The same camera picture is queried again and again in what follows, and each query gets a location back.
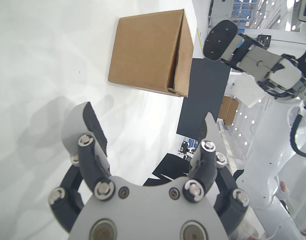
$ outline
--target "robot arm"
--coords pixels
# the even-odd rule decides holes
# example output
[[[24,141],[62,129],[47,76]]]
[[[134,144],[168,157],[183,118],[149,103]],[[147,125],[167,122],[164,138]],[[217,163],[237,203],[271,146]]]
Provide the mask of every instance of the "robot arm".
[[[48,198],[69,239],[228,239],[249,199],[226,167],[221,151],[225,146],[210,113],[204,123],[207,133],[187,177],[160,186],[136,186],[110,174],[106,138],[92,106],[76,106],[62,129],[73,165]],[[82,179],[93,192],[85,205],[78,193]],[[214,181],[220,194],[212,206],[205,195]]]
[[[306,52],[299,59],[287,54],[279,56],[265,50],[258,41],[236,33],[237,26],[229,20],[218,23],[206,38],[205,57],[213,61],[221,59],[231,68],[252,75],[258,86],[277,101],[302,99],[304,109],[295,119],[290,142],[297,154],[306,157],[295,142],[296,131],[306,111]]]

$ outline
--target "brown cardboard box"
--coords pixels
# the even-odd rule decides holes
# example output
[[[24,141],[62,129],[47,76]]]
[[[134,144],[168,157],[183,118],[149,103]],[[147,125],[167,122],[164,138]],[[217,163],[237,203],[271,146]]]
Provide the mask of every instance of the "brown cardboard box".
[[[187,97],[192,56],[183,9],[123,17],[115,36],[109,81]]]
[[[231,98],[229,96],[223,97],[222,105],[218,113],[218,118],[224,120],[225,126],[229,126],[232,124],[238,104],[238,101],[234,98]]]

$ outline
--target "bolt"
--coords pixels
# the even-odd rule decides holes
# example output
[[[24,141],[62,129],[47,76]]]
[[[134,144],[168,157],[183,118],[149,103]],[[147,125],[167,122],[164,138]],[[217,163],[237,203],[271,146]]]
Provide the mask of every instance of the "bolt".
[[[63,199],[65,196],[65,190],[62,187],[55,188],[51,191],[48,197],[48,203],[53,205],[57,200]]]
[[[99,195],[108,194],[110,192],[110,186],[106,182],[103,182],[99,185],[97,192]]]
[[[250,203],[248,195],[241,189],[235,189],[233,191],[233,198],[243,204],[244,207],[248,206]]]
[[[78,141],[79,146],[85,147],[93,142],[93,137],[89,137],[88,135],[82,135]]]
[[[90,137],[88,137],[87,135],[84,135],[81,137],[81,143],[83,144],[87,144],[90,141]]]
[[[225,162],[225,157],[222,154],[217,155],[216,158],[217,158],[217,161],[219,161],[221,163]]]
[[[212,149],[212,148],[214,147],[213,144],[212,144],[212,142],[210,142],[210,141],[205,142],[205,146],[206,146],[208,149]]]
[[[214,152],[215,151],[215,144],[211,141],[202,141],[201,146],[207,152]]]
[[[197,180],[190,179],[184,184],[183,194],[188,201],[196,203],[203,199],[204,189]]]
[[[71,164],[72,164],[73,166],[77,166],[77,165],[79,164],[79,155],[78,155],[78,154],[72,155],[72,156],[70,157],[70,160],[71,160]]]
[[[188,191],[194,197],[199,196],[201,194],[201,189],[195,184],[191,184]]]
[[[129,188],[124,186],[124,187],[120,188],[120,190],[119,190],[119,197],[121,199],[125,199],[125,198],[128,197],[129,193],[130,193]]]
[[[98,182],[94,188],[94,196],[100,201],[106,201],[113,197],[115,186],[113,182]]]
[[[177,188],[170,188],[169,195],[171,199],[177,200],[179,198],[179,190]]]
[[[220,152],[216,152],[216,167],[224,168],[227,164],[227,158]]]

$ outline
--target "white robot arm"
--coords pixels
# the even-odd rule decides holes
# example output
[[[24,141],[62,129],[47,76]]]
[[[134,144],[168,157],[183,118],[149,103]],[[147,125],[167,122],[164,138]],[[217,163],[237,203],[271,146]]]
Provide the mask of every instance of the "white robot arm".
[[[306,0],[301,7],[306,21]],[[237,26],[228,20],[212,29],[203,52],[210,60],[221,59],[233,69],[252,75],[258,86],[276,100],[261,118],[257,130],[260,135],[254,137],[252,153],[236,184],[248,194],[269,239],[303,239],[274,196],[279,186],[274,177],[295,153],[306,157],[298,148],[306,140],[298,138],[298,145],[295,141],[301,120],[306,117],[306,52],[300,58],[270,53],[258,41],[237,34]],[[300,110],[291,126],[286,117],[296,103]]]

